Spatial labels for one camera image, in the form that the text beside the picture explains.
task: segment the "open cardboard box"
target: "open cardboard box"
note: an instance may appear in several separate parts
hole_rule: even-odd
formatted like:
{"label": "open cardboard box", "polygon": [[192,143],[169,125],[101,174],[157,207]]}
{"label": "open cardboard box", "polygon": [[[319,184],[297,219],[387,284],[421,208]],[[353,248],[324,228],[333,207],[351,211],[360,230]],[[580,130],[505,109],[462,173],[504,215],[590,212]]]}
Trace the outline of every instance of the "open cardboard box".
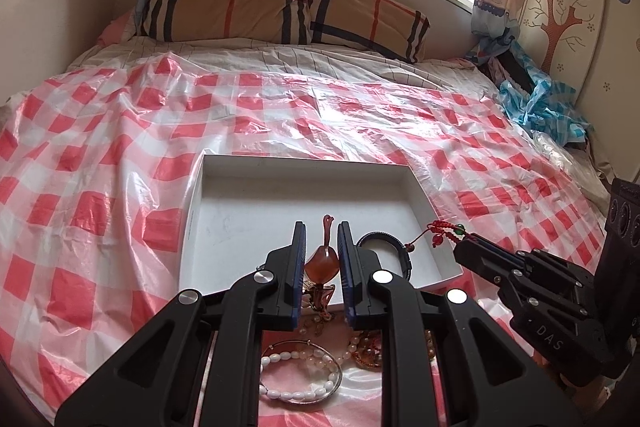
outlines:
{"label": "open cardboard box", "polygon": [[[307,260],[322,245],[322,217],[335,217],[331,245],[337,251],[337,224],[348,221],[354,242],[381,231],[408,243],[437,219],[411,169],[401,165],[205,155],[188,211],[180,289],[203,295],[226,290],[264,263],[271,250],[290,245],[296,221],[306,224]],[[431,248],[430,234],[410,254],[411,282],[436,289],[462,275],[445,241]],[[382,267],[401,274],[398,254],[370,241]],[[340,275],[330,309],[342,308]]]}

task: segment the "silver bangle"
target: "silver bangle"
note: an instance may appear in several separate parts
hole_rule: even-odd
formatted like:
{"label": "silver bangle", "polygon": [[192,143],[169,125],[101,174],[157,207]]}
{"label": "silver bangle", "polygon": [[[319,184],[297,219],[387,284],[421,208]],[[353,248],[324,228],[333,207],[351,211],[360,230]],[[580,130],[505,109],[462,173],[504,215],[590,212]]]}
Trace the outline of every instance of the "silver bangle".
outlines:
{"label": "silver bangle", "polygon": [[[292,352],[284,351],[284,353],[288,355],[288,357],[285,359],[282,358],[281,356],[282,353],[272,353],[270,356],[267,356],[268,352],[273,351],[273,349],[276,346],[281,346],[282,344],[304,344],[307,348],[310,347],[312,349],[311,349],[311,353],[309,353],[308,349],[303,349],[302,351],[292,351]],[[318,357],[316,351],[321,351],[322,355]],[[320,403],[326,400],[327,398],[329,398],[332,394],[334,394],[338,390],[338,388],[340,387],[340,384],[342,383],[342,368],[340,367],[340,364],[335,359],[335,357],[331,353],[329,353],[329,351],[324,349],[324,347],[318,346],[318,344],[314,344],[311,341],[302,341],[302,340],[281,341],[281,342],[277,342],[275,344],[269,345],[267,349],[265,349],[264,352],[262,353],[262,358],[260,359],[260,373],[262,372],[263,368],[265,368],[271,362],[275,363],[275,362],[279,362],[280,360],[289,360],[289,359],[304,360],[304,359],[308,359],[309,357],[311,358],[316,357],[319,360],[322,360],[323,363],[327,363],[326,357],[329,357],[329,359],[331,360],[330,363],[327,363],[327,368],[330,371],[330,375],[329,375],[329,380],[327,380],[324,383],[324,389],[325,389],[324,393],[318,395],[318,392],[320,391],[320,389],[318,389],[315,392],[314,391],[307,392],[307,394],[314,393],[315,398],[313,399],[311,399],[309,396],[300,397],[300,394],[303,394],[300,391],[298,391],[297,393],[286,393],[286,392],[281,393],[280,391],[276,391],[274,389],[269,390],[267,386],[264,385],[262,381],[260,381],[260,386],[258,387],[260,395],[267,396],[268,398],[271,398],[271,399],[278,399],[285,403],[290,403],[294,405],[311,405],[315,403]],[[332,370],[332,367],[330,366],[330,364],[335,365],[336,367],[335,371]],[[332,378],[332,375],[334,375],[335,373],[337,373],[337,378],[336,378],[336,381],[333,381],[331,380],[331,378]]]}

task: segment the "black bracelet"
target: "black bracelet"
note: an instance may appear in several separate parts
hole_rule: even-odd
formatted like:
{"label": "black bracelet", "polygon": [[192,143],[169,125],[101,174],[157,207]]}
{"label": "black bracelet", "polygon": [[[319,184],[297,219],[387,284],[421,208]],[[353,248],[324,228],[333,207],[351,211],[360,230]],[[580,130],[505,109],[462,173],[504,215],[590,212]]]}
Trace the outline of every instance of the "black bracelet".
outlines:
{"label": "black bracelet", "polygon": [[400,266],[402,268],[402,277],[409,280],[411,279],[411,259],[409,259],[409,253],[406,251],[406,247],[398,241],[393,235],[386,232],[369,232],[363,235],[356,243],[357,247],[362,247],[367,241],[377,239],[390,244],[398,252],[398,259],[400,260]]}

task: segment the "bracelet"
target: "bracelet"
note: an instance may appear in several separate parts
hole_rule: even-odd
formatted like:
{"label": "bracelet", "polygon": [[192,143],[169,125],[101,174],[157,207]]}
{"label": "bracelet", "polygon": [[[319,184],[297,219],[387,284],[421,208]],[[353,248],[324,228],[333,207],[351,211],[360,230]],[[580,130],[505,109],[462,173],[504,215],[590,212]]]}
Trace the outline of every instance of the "bracelet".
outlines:
{"label": "bracelet", "polygon": [[371,241],[372,239],[384,241],[396,249],[396,252],[398,252],[398,259],[400,260],[400,266],[402,268],[402,277],[407,280],[411,279],[411,259],[409,259],[409,252],[407,252],[405,245],[389,233],[369,232],[360,238],[356,243],[356,246],[362,247],[364,243]]}
{"label": "bracelet", "polygon": [[[271,353],[267,356],[269,351],[272,351],[276,346],[282,344],[305,344],[306,348],[301,351],[283,351],[282,353]],[[322,387],[318,387],[316,390],[309,391],[296,391],[295,393],[289,393],[287,391],[278,391],[276,389],[268,389],[266,385],[260,381],[258,392],[260,396],[266,396],[272,400],[281,400],[283,402],[291,403],[294,405],[311,405],[314,403],[322,402],[335,393],[340,384],[342,383],[342,368],[335,359],[335,357],[329,353],[324,347],[318,346],[311,341],[281,341],[275,344],[271,344],[262,353],[260,359],[260,373],[270,363],[277,363],[281,360],[300,359],[306,360],[308,365],[313,365],[318,369],[327,369],[329,371],[329,377],[324,382]]]}

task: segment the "red string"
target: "red string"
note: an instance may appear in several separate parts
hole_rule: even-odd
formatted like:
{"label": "red string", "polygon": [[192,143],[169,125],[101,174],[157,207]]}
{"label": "red string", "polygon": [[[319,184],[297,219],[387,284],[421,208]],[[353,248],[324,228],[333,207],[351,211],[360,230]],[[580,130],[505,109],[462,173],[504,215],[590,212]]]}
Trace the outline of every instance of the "red string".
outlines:
{"label": "red string", "polygon": [[404,247],[408,252],[414,251],[415,250],[414,243],[418,241],[418,239],[420,239],[427,232],[433,233],[433,238],[431,239],[433,241],[433,248],[441,245],[444,242],[445,237],[447,237],[450,241],[454,243],[459,243],[461,241],[460,237],[458,237],[456,234],[452,233],[450,230],[447,230],[447,229],[455,231],[458,235],[461,235],[462,237],[466,237],[468,235],[468,233],[465,232],[465,228],[462,225],[454,225],[452,223],[449,223],[449,221],[441,221],[439,219],[436,219],[436,221],[429,223],[427,225],[427,228],[418,237],[416,237],[412,242],[404,245]]}

